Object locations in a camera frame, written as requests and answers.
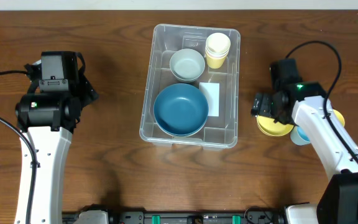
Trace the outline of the yellow small bowl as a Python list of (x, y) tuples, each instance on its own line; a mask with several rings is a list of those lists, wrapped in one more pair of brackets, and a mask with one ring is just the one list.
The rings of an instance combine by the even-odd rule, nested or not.
[(290, 133), (294, 127), (292, 124), (275, 123), (273, 118), (265, 116), (256, 117), (259, 130), (265, 135), (272, 137), (280, 137)]

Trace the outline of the light blue cup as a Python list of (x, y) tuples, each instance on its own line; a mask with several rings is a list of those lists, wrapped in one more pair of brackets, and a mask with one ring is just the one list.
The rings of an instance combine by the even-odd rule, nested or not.
[(291, 141), (298, 146), (304, 146), (310, 143), (309, 138), (299, 126), (295, 126), (292, 129), (290, 138)]

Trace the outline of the cream cup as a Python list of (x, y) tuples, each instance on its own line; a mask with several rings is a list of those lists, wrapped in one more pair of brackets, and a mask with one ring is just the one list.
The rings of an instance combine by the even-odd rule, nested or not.
[(225, 52), (230, 49), (230, 46), (230, 38), (220, 32), (213, 33), (206, 39), (206, 49), (212, 52)]

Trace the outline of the dark blue bowl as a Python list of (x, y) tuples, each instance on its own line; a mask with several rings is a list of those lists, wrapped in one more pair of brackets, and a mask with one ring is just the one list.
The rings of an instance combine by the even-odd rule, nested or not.
[(154, 102), (155, 122), (171, 136), (196, 134), (208, 120), (209, 106), (195, 86), (177, 83), (164, 88)]

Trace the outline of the grey small bowl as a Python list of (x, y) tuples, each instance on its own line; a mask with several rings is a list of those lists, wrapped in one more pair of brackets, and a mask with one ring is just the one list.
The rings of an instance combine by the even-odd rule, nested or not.
[(206, 62), (203, 56), (193, 49), (181, 49), (170, 59), (170, 70), (181, 82), (194, 82), (203, 74)]

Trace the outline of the pink cup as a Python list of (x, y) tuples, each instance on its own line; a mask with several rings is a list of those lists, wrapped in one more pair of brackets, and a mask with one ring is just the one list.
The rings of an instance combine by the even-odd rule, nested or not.
[(212, 51), (206, 49), (205, 52), (206, 52), (206, 55), (211, 58), (224, 58), (228, 55), (229, 50), (227, 50), (225, 52), (212, 52)]

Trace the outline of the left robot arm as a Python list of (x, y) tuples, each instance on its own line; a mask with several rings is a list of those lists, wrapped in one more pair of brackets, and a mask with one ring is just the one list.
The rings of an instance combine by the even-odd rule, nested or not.
[(15, 112), (22, 151), (15, 223), (61, 223), (64, 169), (83, 108), (98, 99), (85, 60), (71, 51), (42, 52), (25, 66), (31, 80)]

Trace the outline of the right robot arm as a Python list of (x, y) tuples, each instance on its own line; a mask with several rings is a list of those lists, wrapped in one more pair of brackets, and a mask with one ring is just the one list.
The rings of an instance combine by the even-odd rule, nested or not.
[(284, 223), (358, 223), (358, 146), (317, 82), (304, 82), (293, 59), (270, 65), (273, 95), (258, 93), (251, 114), (301, 128), (329, 179), (317, 205), (290, 205)]

